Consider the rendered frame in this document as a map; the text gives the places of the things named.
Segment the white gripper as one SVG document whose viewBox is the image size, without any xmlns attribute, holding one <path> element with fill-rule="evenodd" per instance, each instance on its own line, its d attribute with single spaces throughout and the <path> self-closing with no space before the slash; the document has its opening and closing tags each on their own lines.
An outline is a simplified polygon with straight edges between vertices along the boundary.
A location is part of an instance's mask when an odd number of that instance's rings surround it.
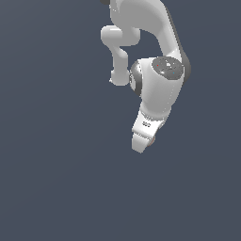
<svg viewBox="0 0 241 241">
<path fill-rule="evenodd" d="M 137 119 L 132 127 L 132 149 L 138 153 L 143 153 L 145 149 L 153 144 L 153 137 L 156 132 L 166 123 L 170 110 L 166 109 L 156 117 L 146 114 L 141 109 L 138 110 Z"/>
</svg>

